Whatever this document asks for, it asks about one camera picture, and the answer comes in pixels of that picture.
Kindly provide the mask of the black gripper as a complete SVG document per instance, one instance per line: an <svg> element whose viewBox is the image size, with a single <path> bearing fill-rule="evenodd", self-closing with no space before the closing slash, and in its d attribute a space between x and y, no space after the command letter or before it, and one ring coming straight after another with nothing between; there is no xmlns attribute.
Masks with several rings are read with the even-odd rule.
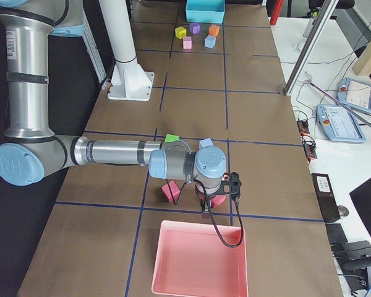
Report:
<svg viewBox="0 0 371 297"><path fill-rule="evenodd" d="M196 193L197 197L200 199L200 206L201 206L201 209L202 209L202 218L209 218L210 214L209 214L209 211L208 211L208 205L210 206L210 209L213 210L213 208L211 208L211 199L214 197L214 195L207 195L208 200L209 200L207 202L205 200L205 195L203 193L202 187L198 186L198 185L195 186L195 193Z"/></svg>

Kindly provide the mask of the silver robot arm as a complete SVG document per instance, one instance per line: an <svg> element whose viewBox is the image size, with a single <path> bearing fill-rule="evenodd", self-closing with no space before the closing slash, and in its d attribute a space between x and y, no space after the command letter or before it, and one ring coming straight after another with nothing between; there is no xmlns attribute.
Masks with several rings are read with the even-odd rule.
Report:
<svg viewBox="0 0 371 297"><path fill-rule="evenodd" d="M182 140L90 140L57 135L48 120L48 37L83 34L82 1L0 1L6 29L9 127L0 145L0 177L37 183L63 168L88 163L147 166L151 177L195 184L202 210L224 194L226 157L210 139L192 151Z"/></svg>

